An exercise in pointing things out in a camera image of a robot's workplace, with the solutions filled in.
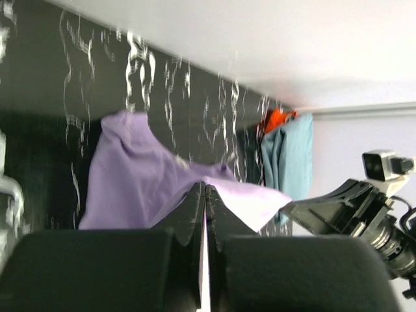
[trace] orange object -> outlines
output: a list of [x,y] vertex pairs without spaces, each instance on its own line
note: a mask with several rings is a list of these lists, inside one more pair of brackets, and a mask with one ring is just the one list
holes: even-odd
[[270,119],[267,122],[266,131],[265,133],[271,132],[271,130],[279,127],[280,125],[286,124],[286,122],[290,121],[292,117],[297,117],[297,112],[280,112],[279,109],[276,109],[270,115]]

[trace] purple fabric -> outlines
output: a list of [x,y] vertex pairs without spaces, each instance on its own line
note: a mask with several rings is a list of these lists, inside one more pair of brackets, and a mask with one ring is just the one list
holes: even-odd
[[[244,207],[237,200],[241,195],[263,202],[267,198],[269,204],[257,215],[268,220],[290,201],[278,191],[235,181],[225,165],[180,159],[153,136],[144,113],[120,112],[104,118],[101,125],[103,132],[90,167],[86,213],[79,229],[150,228],[171,213],[199,181],[217,187],[230,210],[238,210],[247,219],[257,208]],[[252,224],[258,227],[268,220]]]

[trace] towel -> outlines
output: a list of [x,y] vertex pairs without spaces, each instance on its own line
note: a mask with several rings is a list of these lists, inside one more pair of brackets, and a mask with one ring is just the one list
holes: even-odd
[[[304,200],[312,184],[312,114],[299,115],[267,133],[261,143],[266,187]],[[286,216],[278,216],[284,224]]]

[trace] camera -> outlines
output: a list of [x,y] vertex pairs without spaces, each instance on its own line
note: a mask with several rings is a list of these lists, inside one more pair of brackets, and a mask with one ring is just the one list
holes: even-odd
[[377,149],[363,154],[365,175],[371,180],[390,181],[415,170],[415,158],[397,157],[394,151]]

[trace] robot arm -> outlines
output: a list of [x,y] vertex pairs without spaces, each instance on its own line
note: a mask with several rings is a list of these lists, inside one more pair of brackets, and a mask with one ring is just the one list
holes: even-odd
[[[416,171],[416,157],[400,158],[393,151],[363,154],[367,180],[347,180],[318,198],[294,201],[282,213],[315,235],[349,235],[367,241],[382,257],[393,278],[409,280],[403,295],[416,300],[416,207],[395,196]],[[388,212],[401,200],[409,211],[399,220]]]

